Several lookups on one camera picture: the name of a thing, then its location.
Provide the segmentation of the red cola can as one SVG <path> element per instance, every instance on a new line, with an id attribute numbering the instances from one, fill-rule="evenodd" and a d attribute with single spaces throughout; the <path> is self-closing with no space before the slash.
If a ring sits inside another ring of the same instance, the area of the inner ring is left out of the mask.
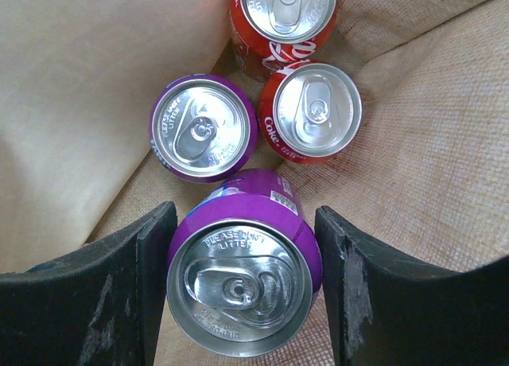
<path id="1" fill-rule="evenodd" d="M 312 56 L 332 33 L 337 10 L 338 0 L 229 0 L 240 69 L 264 81 Z"/>
<path id="2" fill-rule="evenodd" d="M 287 161 L 325 162 L 356 136 L 363 114 L 354 81 L 336 66 L 302 60 L 275 72 L 258 103 L 261 132 Z"/>

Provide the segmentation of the burlap canvas tote bag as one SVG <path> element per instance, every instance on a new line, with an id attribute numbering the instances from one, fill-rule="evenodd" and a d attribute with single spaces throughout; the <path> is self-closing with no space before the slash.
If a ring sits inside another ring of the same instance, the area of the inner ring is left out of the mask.
<path id="1" fill-rule="evenodd" d="M 228 0 L 1 0 L 1 276 L 25 272 L 172 202 L 211 191 L 150 152 L 164 86 L 214 72 L 256 102 L 237 67 Z M 290 181 L 311 227 L 327 206 L 362 232 L 456 272 L 508 260 L 508 0 L 340 0 L 317 58 L 363 101 L 356 137 L 320 165 L 264 140 L 250 166 Z M 163 306 L 151 365 L 236 365 Z M 304 327 L 247 365 L 338 365 L 323 289 Z"/>

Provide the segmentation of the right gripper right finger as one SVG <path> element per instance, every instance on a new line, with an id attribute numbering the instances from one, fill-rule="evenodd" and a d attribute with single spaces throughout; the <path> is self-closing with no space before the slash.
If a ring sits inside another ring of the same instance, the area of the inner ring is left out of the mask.
<path id="1" fill-rule="evenodd" d="M 467 272 L 416 259 L 327 206 L 315 215 L 338 365 L 505 365 L 508 260 Z"/>

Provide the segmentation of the purple fanta can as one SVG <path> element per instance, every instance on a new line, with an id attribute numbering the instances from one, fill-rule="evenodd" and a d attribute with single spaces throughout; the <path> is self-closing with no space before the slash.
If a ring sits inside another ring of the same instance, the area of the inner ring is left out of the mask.
<path id="1" fill-rule="evenodd" d="M 169 246 L 171 314 L 223 356 L 260 356 L 291 340 L 321 281 L 321 252 L 297 192 L 270 169 L 227 179 L 182 220 Z"/>
<path id="2" fill-rule="evenodd" d="M 192 74 L 168 84 L 154 102 L 150 145 L 159 162 L 181 179 L 222 181 L 255 151 L 258 125 L 247 95 L 230 80 Z"/>

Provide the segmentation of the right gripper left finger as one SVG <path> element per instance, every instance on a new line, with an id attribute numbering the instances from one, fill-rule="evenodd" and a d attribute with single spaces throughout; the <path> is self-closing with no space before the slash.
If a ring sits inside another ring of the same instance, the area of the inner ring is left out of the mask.
<path id="1" fill-rule="evenodd" d="M 32 269 L 1 276 L 4 365 L 151 365 L 174 203 Z"/>

